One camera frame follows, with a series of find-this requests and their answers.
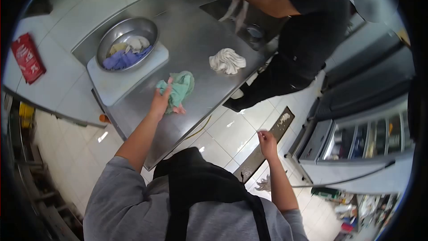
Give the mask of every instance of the red paper bag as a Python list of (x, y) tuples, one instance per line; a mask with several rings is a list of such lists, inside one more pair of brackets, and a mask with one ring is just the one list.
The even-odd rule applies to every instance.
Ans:
[(11, 48), (26, 83), (32, 84), (46, 72), (46, 68), (42, 64), (39, 53), (28, 33), (13, 41)]

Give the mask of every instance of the stainless steel sink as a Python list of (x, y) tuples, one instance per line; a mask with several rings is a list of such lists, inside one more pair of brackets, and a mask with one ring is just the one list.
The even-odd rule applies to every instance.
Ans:
[[(226, 14), (231, 2), (232, 0), (216, 0), (214, 2), (202, 5), (200, 8), (206, 13), (210, 14), (214, 19), (218, 20), (223, 17), (224, 14)], [(228, 28), (228, 30), (231, 30), (232, 32), (235, 31), (235, 17), (238, 15), (241, 6), (242, 2), (236, 8), (230, 19), (222, 22)], [(280, 30), (287, 19), (288, 17), (281, 19), (274, 18), (250, 5), (244, 24), (237, 35), (253, 50), (259, 50), (280, 33)], [(256, 39), (252, 35), (254, 28), (259, 29), (259, 33), (261, 34), (260, 39)]]

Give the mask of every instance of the green rag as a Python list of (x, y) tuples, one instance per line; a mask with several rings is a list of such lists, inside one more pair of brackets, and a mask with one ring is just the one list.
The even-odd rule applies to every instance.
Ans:
[[(189, 71), (170, 73), (169, 75), (173, 78), (173, 82), (171, 83), (172, 90), (171, 94), (169, 94), (168, 107), (165, 114), (171, 113), (173, 111), (173, 106), (178, 107), (180, 103), (193, 92), (193, 88), (195, 87), (195, 78)], [(160, 93), (162, 95), (167, 87), (168, 83), (164, 80), (156, 84), (156, 88), (160, 88)]]

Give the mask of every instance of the purple rag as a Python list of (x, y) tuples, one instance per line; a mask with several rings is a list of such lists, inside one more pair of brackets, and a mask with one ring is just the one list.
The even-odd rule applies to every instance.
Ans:
[(103, 66), (107, 70), (119, 70), (134, 65), (137, 61), (141, 60), (149, 51), (152, 50), (152, 45), (148, 46), (145, 50), (139, 53), (127, 52), (120, 50), (104, 60)]

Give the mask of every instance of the black apron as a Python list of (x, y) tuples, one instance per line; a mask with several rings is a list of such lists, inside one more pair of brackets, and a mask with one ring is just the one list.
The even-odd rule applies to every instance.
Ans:
[(253, 211), (259, 239), (270, 241), (260, 198), (247, 192), (232, 173), (206, 162), (198, 148), (187, 148), (161, 161), (154, 170), (153, 179), (165, 175), (169, 181), (170, 209), (166, 241), (186, 240), (190, 207), (206, 201), (245, 201)]

